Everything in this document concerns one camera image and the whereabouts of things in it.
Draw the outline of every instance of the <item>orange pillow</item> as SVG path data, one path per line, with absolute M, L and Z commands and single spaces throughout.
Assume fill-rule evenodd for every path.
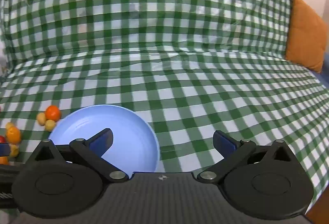
M 303 0 L 293 0 L 286 60 L 318 73 L 327 44 L 327 24 Z

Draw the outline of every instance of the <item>red fruit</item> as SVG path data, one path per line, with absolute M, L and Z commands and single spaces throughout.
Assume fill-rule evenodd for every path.
M 6 143 L 6 139 L 4 136 L 0 136 L 0 143 Z
M 61 112 L 55 105 L 50 105 L 44 112 L 47 120 L 53 120 L 55 122 L 59 121 L 61 117 Z

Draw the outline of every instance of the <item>light blue plate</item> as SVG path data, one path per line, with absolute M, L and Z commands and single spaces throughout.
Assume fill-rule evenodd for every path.
M 94 105 L 79 109 L 62 119 L 51 139 L 56 145 L 69 144 L 76 138 L 89 139 L 110 128 L 113 145 L 102 158 L 124 171 L 154 172 L 160 159 L 157 137 L 149 126 L 133 111 L 115 105 Z

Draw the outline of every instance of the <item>yellow cherry tomato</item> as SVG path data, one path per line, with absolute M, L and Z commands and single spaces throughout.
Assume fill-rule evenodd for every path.
M 53 131 L 56 126 L 56 122 L 54 120 L 47 120 L 45 124 L 45 129 L 49 132 Z
M 41 126 L 45 125 L 46 121 L 47 119 L 45 113 L 39 113 L 37 115 L 37 122 L 39 123 L 39 125 Z
M 8 130 L 9 128 L 11 128 L 12 126 L 15 126 L 12 122 L 8 122 L 6 124 L 6 129 Z
M 15 144 L 10 144 L 10 157 L 17 157 L 19 154 L 19 147 Z

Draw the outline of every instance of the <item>tangerine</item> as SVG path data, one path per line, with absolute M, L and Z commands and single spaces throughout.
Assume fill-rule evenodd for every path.
M 16 126 L 12 126 L 8 128 L 6 137 L 7 137 L 7 142 L 11 144 L 17 144 L 21 142 L 21 134 Z
M 0 164 L 2 165 L 8 165 L 8 157 L 7 156 L 1 156 L 0 157 Z
M 57 122 L 61 117 L 61 112 L 55 105 L 50 105 L 44 112 L 47 120 L 53 120 Z

